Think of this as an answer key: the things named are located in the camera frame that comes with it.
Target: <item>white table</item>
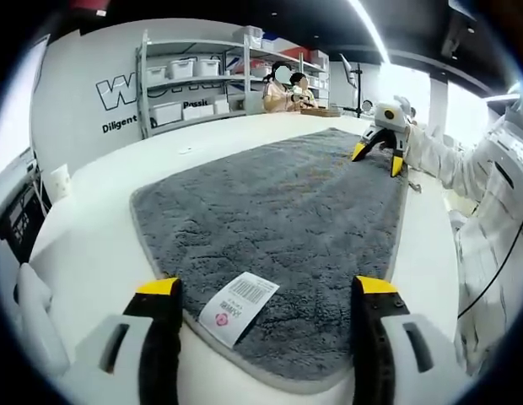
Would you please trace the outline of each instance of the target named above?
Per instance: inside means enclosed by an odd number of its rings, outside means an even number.
[[[214,121],[129,145],[77,171],[72,196],[54,204],[31,257],[36,272],[53,291],[50,314],[69,356],[73,358],[75,346],[107,315],[123,312],[140,284],[154,279],[132,223],[132,192],[265,143],[328,127],[360,134],[368,125],[347,116],[294,113]],[[441,187],[426,175],[412,171],[409,176],[423,192],[408,188],[392,282],[411,312],[425,314],[452,340],[458,311],[457,263]],[[187,325],[181,329],[181,342],[183,404],[352,402],[353,372],[329,391],[293,395],[255,380],[212,351]]]

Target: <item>black cable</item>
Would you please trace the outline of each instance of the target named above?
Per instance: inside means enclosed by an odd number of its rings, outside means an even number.
[[[511,256],[511,253],[513,249],[515,248],[516,241],[518,240],[518,237],[520,236],[520,232],[523,230],[523,219],[522,224],[520,224],[520,227],[518,231],[516,232],[515,240],[513,240],[513,243],[511,244],[511,247],[509,248],[509,251],[507,252],[507,256],[505,256],[504,262],[501,263],[501,266],[499,267],[498,271],[494,274],[494,277],[492,277],[492,280],[490,280],[490,283],[487,284],[487,286],[484,288],[484,290],[481,292],[480,295],[477,296],[476,299],[473,300],[473,302],[463,311],[459,314],[459,316],[456,319],[460,319],[464,314],[466,314],[488,291],[490,286],[493,284],[494,281],[496,281],[496,278],[499,276],[501,271],[504,269],[505,263],[509,260],[509,256]]]

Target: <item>gray fleece mat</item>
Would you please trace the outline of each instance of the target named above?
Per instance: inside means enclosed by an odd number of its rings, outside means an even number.
[[[132,195],[157,277],[184,283],[189,325],[286,391],[321,392],[342,378],[353,353],[353,276],[385,278],[392,268],[407,174],[391,178],[391,155],[377,148],[352,163],[358,140],[328,129],[215,160]],[[280,288],[229,350],[196,319],[244,271]]]

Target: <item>towel label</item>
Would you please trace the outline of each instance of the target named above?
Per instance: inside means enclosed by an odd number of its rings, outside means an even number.
[[[200,325],[224,346],[233,348],[240,334],[277,289],[275,283],[244,272],[207,302],[200,313]]]

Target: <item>barcode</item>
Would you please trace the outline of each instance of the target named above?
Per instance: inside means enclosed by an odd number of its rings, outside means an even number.
[[[249,300],[252,304],[257,304],[267,293],[265,289],[245,280],[237,280],[231,286],[230,291],[243,297],[245,300]]]

